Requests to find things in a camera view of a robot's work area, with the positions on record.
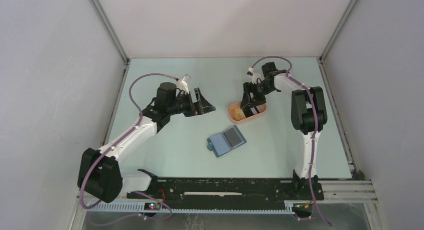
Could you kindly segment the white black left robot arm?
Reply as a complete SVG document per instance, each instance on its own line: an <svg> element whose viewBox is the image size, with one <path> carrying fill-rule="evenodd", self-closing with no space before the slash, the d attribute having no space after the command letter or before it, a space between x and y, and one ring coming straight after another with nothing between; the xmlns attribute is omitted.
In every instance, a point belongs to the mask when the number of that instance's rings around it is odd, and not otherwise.
<svg viewBox="0 0 424 230"><path fill-rule="evenodd" d="M80 193L88 193L105 203L114 201L122 193L134 191L145 198L156 196L158 185L152 181L153 174L144 170L123 174L120 166L144 141L168 124L171 116L192 117L215 111L199 88L195 88L194 93L196 101L176 84L161 83L152 104L142 110L124 133L98 149L88 148L83 152L77 180Z"/></svg>

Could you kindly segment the pink oval tray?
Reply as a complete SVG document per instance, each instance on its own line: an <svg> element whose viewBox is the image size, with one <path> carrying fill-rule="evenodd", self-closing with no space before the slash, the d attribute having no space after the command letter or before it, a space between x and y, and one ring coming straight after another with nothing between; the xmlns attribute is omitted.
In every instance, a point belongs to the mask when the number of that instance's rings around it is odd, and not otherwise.
<svg viewBox="0 0 424 230"><path fill-rule="evenodd" d="M227 113L230 121L238 125L263 116L267 110L266 104L259 105L256 108L258 109L258 113L247 117L241 110L241 102L239 101L229 105Z"/></svg>

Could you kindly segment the blue card holder wallet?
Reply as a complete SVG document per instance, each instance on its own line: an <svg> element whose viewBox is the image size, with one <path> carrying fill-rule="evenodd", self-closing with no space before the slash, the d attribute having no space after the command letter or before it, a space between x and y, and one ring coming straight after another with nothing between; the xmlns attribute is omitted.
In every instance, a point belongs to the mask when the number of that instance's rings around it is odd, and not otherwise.
<svg viewBox="0 0 424 230"><path fill-rule="evenodd" d="M213 136L210 136L209 138L207 138L207 149L211 152L214 153L214 155L219 158L229 152L231 152L232 150L244 145L245 143L247 143L246 138L243 136L243 134L241 133L241 131L239 130L239 128L236 125L233 125L229 128L236 128L236 130L238 131L239 136L242 138L242 142L240 144L238 144L235 147L231 147L229 145L229 143L227 142L227 140L225 139L223 132L219 132Z"/></svg>

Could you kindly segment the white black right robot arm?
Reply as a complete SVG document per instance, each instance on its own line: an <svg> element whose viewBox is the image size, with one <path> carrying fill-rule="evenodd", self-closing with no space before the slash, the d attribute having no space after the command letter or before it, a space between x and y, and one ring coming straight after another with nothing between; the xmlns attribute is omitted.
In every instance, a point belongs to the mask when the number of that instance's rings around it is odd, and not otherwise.
<svg viewBox="0 0 424 230"><path fill-rule="evenodd" d="M240 103L240 118L247 120L260 113L265 105L266 95L276 92L291 94L290 119L293 128L300 132L303 147L301 160L294 169L291 194L304 199L318 184L316 157L319 136L328 121L324 91L321 87L309 87L295 79L289 70L278 70L274 62L265 63L262 74L250 67L247 74L250 82L243 84L243 96Z"/></svg>

